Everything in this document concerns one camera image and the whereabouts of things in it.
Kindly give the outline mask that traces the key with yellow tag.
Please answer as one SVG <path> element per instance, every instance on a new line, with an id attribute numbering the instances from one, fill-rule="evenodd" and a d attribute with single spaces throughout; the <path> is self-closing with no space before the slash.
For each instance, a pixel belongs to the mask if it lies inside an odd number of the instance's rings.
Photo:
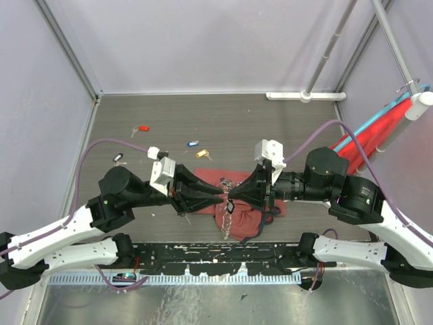
<path id="1" fill-rule="evenodd" d="M 209 151 L 207 151 L 206 149 L 203 149 L 203 150 L 200 150 L 199 152 L 197 152 L 196 157 L 197 158 L 207 158 L 209 160 L 212 160 L 210 157 Z"/>

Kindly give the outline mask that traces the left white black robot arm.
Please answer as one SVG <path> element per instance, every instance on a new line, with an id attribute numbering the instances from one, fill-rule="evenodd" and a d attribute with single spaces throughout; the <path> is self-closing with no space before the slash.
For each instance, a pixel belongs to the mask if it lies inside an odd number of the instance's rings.
<path id="1" fill-rule="evenodd" d="M 222 189 L 177 165 L 161 183 L 157 170 L 143 181 L 113 167 L 99 181 L 100 194 L 69 216 L 33 232 L 1 233 L 1 284 L 20 290 L 60 270 L 90 265 L 128 268 L 137 261 L 131 238 L 111 232 L 134 220 L 133 210 L 170 205 L 178 215 L 222 203 Z"/>

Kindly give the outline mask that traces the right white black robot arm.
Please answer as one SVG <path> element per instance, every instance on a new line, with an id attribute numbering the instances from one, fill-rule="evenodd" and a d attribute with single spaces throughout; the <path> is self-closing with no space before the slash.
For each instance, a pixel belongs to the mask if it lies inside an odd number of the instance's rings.
<path id="1" fill-rule="evenodd" d="M 347 159 L 322 147 L 308 153 L 303 172 L 283 172 L 276 181 L 269 164 L 257 165 L 228 197 L 255 209 L 272 208 L 275 200 L 327 203 L 331 216 L 380 241 L 349 242 L 305 232 L 296 248 L 300 264 L 349 263 L 387 273 L 404 286 L 432 287 L 432 236 L 392 208 L 372 181 L 348 174 L 348 167 Z"/>

